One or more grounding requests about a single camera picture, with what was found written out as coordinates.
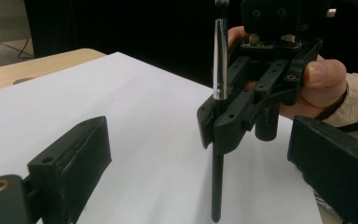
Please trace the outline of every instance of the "white paper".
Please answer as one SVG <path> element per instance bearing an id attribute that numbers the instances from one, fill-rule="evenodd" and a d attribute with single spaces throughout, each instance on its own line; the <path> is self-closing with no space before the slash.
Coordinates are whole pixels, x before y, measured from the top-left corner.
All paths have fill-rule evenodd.
<path id="1" fill-rule="evenodd" d="M 212 90 L 121 53 L 0 90 L 0 175 L 79 122 L 106 116 L 112 163 L 78 223 L 213 223 L 212 150 L 197 109 Z M 286 159 L 291 120 L 263 142 L 247 133 L 225 156 L 219 223 L 322 223 L 311 188 Z"/>

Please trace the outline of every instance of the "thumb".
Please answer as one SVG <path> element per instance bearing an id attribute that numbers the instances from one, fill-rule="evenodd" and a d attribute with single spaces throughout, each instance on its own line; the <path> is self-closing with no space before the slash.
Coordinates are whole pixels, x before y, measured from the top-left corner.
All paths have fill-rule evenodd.
<path id="1" fill-rule="evenodd" d="M 345 82 L 347 69 L 338 60 L 320 60 L 307 64 L 304 85 L 310 88 L 333 88 Z"/>

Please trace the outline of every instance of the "black 3d-printed part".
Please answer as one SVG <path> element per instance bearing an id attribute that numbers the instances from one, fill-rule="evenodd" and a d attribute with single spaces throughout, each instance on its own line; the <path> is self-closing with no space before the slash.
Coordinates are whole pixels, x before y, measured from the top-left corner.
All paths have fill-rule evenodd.
<path id="1" fill-rule="evenodd" d="M 288 160 L 345 221 L 358 224 L 358 140 L 316 119 L 296 117 Z"/>
<path id="2" fill-rule="evenodd" d="M 110 162 L 105 117 L 77 124 L 31 160 L 30 177 L 45 203 L 43 222 L 76 223 Z"/>

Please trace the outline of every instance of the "black mount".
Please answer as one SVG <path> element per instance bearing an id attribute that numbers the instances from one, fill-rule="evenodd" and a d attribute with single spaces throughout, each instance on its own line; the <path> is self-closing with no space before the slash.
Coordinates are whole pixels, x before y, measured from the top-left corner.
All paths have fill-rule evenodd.
<path id="1" fill-rule="evenodd" d="M 28 163 L 27 177 L 0 176 L 0 224 L 76 223 L 111 160 L 106 118 L 77 124 Z"/>

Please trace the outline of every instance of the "finger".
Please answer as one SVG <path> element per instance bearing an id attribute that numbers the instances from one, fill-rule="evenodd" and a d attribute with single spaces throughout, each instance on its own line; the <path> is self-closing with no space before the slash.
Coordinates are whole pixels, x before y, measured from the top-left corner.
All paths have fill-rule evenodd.
<path id="1" fill-rule="evenodd" d="M 310 62 L 304 70 L 304 85 L 309 88 L 334 88 L 345 82 L 347 69 L 338 60 Z"/>
<path id="2" fill-rule="evenodd" d="M 232 27 L 227 31 L 227 34 L 228 34 L 228 42 L 227 42 L 228 47 L 230 47 L 235 40 L 246 36 L 243 26 Z"/>

